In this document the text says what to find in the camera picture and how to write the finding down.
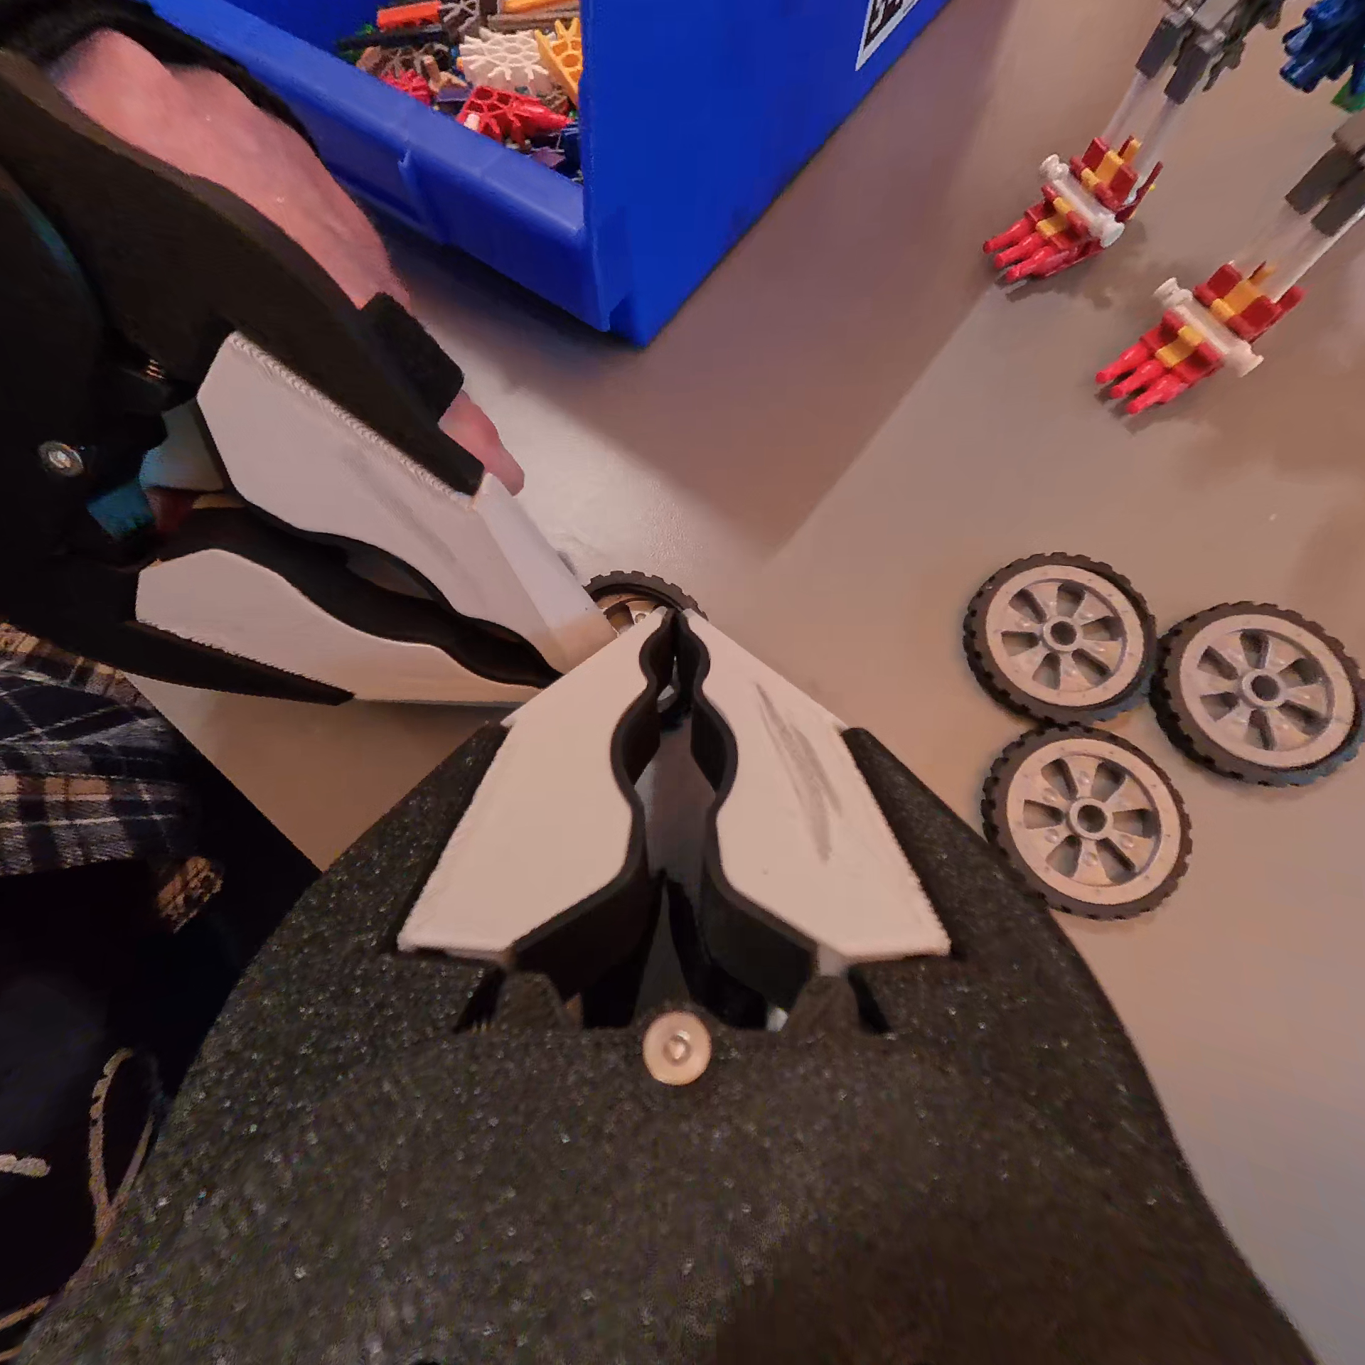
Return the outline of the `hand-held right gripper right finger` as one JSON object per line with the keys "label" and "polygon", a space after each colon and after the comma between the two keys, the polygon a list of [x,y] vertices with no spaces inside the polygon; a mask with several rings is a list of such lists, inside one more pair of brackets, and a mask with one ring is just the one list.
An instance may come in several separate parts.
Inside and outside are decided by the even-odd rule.
{"label": "hand-held right gripper right finger", "polygon": [[705,962],[790,1012],[819,976],[950,955],[848,726],[695,612],[676,619],[690,752],[710,788],[695,923]]}

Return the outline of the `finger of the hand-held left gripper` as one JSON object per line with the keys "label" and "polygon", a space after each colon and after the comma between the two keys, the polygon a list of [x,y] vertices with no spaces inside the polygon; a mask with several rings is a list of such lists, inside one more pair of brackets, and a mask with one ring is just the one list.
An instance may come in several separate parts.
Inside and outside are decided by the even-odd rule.
{"label": "finger of the hand-held left gripper", "polygon": [[166,424],[148,479],[196,502],[157,559],[187,526],[271,526],[341,551],[375,585],[502,627],[559,677],[614,638],[494,474],[455,489],[244,335]]}
{"label": "finger of the hand-held left gripper", "polygon": [[502,627],[375,585],[271,526],[187,526],[138,573],[135,619],[359,702],[517,705],[557,681]]}

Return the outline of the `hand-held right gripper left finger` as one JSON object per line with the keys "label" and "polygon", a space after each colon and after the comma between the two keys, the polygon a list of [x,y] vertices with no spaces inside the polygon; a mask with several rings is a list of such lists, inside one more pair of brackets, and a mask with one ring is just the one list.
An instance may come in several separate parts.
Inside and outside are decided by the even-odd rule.
{"label": "hand-held right gripper left finger", "polygon": [[634,1022],[660,918],[637,781],[660,747],[674,624],[647,614],[492,729],[398,954],[538,973],[586,1027]]}

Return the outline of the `grey toy wheel black tyre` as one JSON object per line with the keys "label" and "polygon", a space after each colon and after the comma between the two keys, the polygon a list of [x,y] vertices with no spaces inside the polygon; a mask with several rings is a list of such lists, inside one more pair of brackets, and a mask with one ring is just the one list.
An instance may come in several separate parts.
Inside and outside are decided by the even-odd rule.
{"label": "grey toy wheel black tyre", "polygon": [[981,583],[962,640],[973,676],[1004,708],[1043,725],[1095,725],[1144,700],[1158,632],[1116,569],[1046,552]]}
{"label": "grey toy wheel black tyre", "polygon": [[1150,702],[1188,759],[1259,786],[1310,785],[1362,744],[1355,660],[1321,624],[1271,603],[1222,603],[1167,630]]}
{"label": "grey toy wheel black tyre", "polygon": [[[661,577],[638,570],[598,573],[585,582],[585,590],[617,634],[625,632],[656,608],[669,608],[679,612],[692,609],[702,617],[705,616],[699,603],[684,590]],[[684,684],[679,681],[676,663],[673,663],[668,686],[660,692],[656,710],[660,728],[664,733],[676,731],[689,716],[690,702]]]}
{"label": "grey toy wheel black tyre", "polygon": [[1113,923],[1158,908],[1188,871],[1180,791],[1141,747],[1093,726],[1033,729],[994,759],[983,830],[1051,910]]}

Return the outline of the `person's left hand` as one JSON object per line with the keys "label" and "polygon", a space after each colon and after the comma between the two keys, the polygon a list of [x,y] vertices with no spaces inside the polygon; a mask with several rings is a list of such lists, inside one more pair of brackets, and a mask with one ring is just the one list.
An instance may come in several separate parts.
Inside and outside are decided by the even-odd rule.
{"label": "person's left hand", "polygon": [[224,75],[167,65],[102,27],[47,66],[92,122],[180,172],[211,180],[307,250],[352,304],[413,300],[377,229],[310,144]]}

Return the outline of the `person's plaid shirt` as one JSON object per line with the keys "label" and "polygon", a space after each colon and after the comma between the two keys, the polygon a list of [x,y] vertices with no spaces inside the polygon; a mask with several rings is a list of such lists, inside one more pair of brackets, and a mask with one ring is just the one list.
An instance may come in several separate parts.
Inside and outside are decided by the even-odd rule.
{"label": "person's plaid shirt", "polygon": [[175,933],[222,887],[188,747],[107,663],[1,624],[1,871],[141,864]]}

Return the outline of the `pile of colourful construction pieces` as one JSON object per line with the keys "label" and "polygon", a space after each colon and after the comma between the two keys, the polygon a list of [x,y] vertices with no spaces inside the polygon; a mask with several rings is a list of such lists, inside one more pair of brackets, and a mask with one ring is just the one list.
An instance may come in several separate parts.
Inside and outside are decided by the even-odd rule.
{"label": "pile of colourful construction pieces", "polygon": [[429,110],[583,183],[578,3],[390,3],[331,47]]}

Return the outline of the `person's dark printed t-shirt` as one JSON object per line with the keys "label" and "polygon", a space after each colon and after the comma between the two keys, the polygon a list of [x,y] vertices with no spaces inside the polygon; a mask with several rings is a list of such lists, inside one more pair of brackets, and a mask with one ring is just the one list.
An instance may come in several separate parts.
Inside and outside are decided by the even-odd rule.
{"label": "person's dark printed t-shirt", "polygon": [[110,1236],[235,981],[307,858],[107,861],[3,879],[3,1362]]}

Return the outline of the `blue plastic bin white tag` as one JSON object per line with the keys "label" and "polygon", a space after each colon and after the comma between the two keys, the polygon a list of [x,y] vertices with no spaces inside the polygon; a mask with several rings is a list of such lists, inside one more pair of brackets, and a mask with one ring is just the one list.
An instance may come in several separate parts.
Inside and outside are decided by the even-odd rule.
{"label": "blue plastic bin white tag", "polygon": [[585,183],[357,73],[365,1],[159,1],[305,125],[365,206],[645,344],[944,8],[590,1]]}

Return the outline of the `colourful construction toy figure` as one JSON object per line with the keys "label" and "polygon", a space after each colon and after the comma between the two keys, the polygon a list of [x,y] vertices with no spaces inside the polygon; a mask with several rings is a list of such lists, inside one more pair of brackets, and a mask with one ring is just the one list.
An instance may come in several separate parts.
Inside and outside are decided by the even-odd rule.
{"label": "colourful construction toy figure", "polygon": [[[1240,65],[1253,31],[1275,27],[1284,8],[1165,3],[1100,135],[1079,156],[1046,157],[1037,203],[985,240],[999,283],[1048,279],[1115,247],[1154,188],[1186,107]],[[1362,1],[1311,3],[1285,34],[1280,79],[1303,92],[1344,79],[1336,104],[1347,117],[1256,240],[1194,286],[1170,278],[1155,287],[1155,325],[1095,377],[1108,398],[1126,400],[1128,416],[1219,374],[1251,374],[1262,364],[1259,338],[1300,304],[1306,273],[1362,221],[1362,44]]]}

